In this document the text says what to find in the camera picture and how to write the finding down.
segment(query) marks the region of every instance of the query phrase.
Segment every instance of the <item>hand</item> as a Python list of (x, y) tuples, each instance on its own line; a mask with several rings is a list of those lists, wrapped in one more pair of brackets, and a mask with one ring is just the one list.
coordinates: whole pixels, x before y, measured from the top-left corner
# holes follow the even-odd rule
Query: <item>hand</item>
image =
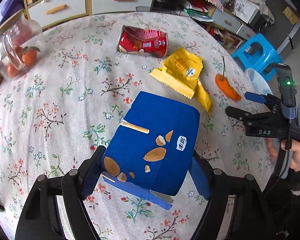
[[(270, 158), (272, 161), (274, 161), (277, 158), (278, 152), (273, 147), (273, 139), (272, 138), (266, 138), (266, 147), (268, 150), (268, 153), (270, 154)], [(281, 149), (285, 150), (285, 141), (281, 141)], [(292, 140), (292, 148), (291, 151), (293, 151), (293, 159), (291, 160), (290, 168), (294, 171), (300, 171), (300, 143)]]

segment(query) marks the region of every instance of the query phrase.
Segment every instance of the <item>floral tablecloth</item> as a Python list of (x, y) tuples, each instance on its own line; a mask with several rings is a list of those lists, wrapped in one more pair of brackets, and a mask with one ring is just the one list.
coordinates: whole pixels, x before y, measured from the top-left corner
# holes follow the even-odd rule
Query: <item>floral tablecloth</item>
[[(203, 57), (200, 79), (213, 100), (212, 114), (195, 98), (188, 100), (150, 77), (162, 59), (116, 52), (122, 25), (166, 31), (168, 53), (183, 46)], [(46, 31), (44, 44), (45, 56), (35, 67), (0, 86), (0, 202), (6, 208), (0, 212), (0, 223), (9, 239), (14, 239), (38, 175), (62, 176), (90, 158), (98, 145), (107, 146), (141, 90), (196, 107), (201, 114), (198, 154), (229, 175), (251, 173), (261, 189), (265, 187), (272, 164), (264, 142), (246, 137), (242, 124), (225, 114), (228, 105), (252, 113), (264, 109), (244, 97), (234, 103), (219, 91), (214, 78), (223, 71), (222, 55), (231, 85), (242, 96), (253, 88), (230, 55), (191, 19), (156, 13), (84, 17)], [(100, 178), (84, 203), (102, 240), (190, 239), (207, 201), (189, 173), (173, 199), (167, 211)], [(220, 239), (226, 234), (233, 201), (229, 198)], [(58, 202), (66, 237), (73, 239), (62, 199)]]

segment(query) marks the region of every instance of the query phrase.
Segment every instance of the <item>plastic stool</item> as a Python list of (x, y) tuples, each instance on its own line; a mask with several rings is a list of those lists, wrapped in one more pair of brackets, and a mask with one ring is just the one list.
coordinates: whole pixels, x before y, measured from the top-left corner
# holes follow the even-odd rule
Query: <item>plastic stool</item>
[[(260, 48), (254, 55), (250, 55), (245, 50), (252, 43), (259, 43)], [(283, 60), (267, 39), (261, 34), (257, 34), (248, 41), (246, 41), (235, 53), (232, 58), (239, 58), (244, 66), (244, 70), (252, 68), (259, 72), (261, 76), (268, 82), (276, 74), (277, 70), (273, 67), (269, 73), (264, 74), (263, 71), (272, 63), (282, 63)]]

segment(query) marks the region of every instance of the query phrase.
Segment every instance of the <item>blue box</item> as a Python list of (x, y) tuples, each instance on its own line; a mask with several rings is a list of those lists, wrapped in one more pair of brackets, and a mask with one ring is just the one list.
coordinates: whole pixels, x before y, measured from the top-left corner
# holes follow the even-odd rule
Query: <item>blue box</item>
[[(197, 138), (200, 114), (192, 106), (141, 91), (124, 119), (134, 125), (149, 129), (149, 133), (119, 126), (102, 158), (104, 181), (149, 200), (165, 209), (171, 208), (166, 197), (175, 196), (191, 165)], [(172, 132), (171, 139), (166, 134)], [(165, 145), (159, 146), (156, 138), (165, 138)], [(164, 157), (158, 161), (147, 161), (144, 156), (151, 150), (163, 147)], [(106, 172), (104, 158), (111, 158), (126, 175), (121, 182)]]

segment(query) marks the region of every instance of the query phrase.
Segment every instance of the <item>screw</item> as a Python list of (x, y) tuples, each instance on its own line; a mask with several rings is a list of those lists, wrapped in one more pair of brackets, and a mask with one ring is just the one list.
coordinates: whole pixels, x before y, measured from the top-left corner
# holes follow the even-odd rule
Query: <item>screw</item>
[(69, 171), (69, 175), (70, 175), (70, 176), (74, 176), (74, 175), (76, 175), (77, 173), (78, 173), (78, 170), (76, 170), (76, 169), (73, 169), (73, 170)]
[(254, 177), (252, 174), (247, 174), (245, 175), (245, 177), (248, 179), (248, 180), (254, 180)]
[(39, 175), (37, 180), (38, 181), (43, 181), (45, 179), (45, 176), (42, 174), (42, 175)]
[(222, 170), (220, 170), (220, 169), (214, 169), (213, 173), (216, 174), (216, 175), (221, 175), (222, 174)]

